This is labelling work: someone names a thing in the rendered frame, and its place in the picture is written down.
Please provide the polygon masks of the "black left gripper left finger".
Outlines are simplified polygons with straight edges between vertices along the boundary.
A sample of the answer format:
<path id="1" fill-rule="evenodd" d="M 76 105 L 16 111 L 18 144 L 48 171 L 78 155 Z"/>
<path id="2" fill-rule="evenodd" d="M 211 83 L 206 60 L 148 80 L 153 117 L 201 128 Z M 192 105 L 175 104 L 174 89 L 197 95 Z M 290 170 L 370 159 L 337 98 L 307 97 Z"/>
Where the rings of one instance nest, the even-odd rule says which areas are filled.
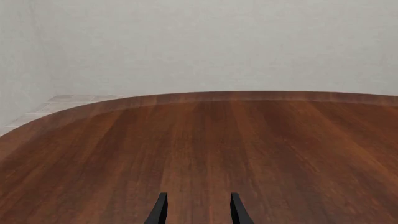
<path id="1" fill-rule="evenodd" d="M 167 219 L 167 193 L 159 194 L 158 199 L 153 206 L 145 224 L 165 224 Z"/>

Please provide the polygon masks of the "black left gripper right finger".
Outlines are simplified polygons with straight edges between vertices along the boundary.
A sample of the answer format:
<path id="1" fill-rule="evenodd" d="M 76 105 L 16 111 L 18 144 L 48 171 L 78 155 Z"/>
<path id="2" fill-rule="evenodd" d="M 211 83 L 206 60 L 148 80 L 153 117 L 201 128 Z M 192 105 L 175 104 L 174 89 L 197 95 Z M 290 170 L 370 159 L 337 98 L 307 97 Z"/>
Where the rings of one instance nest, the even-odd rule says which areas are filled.
<path id="1" fill-rule="evenodd" d="M 236 192 L 231 194 L 230 210 L 233 224 L 254 224 Z"/>

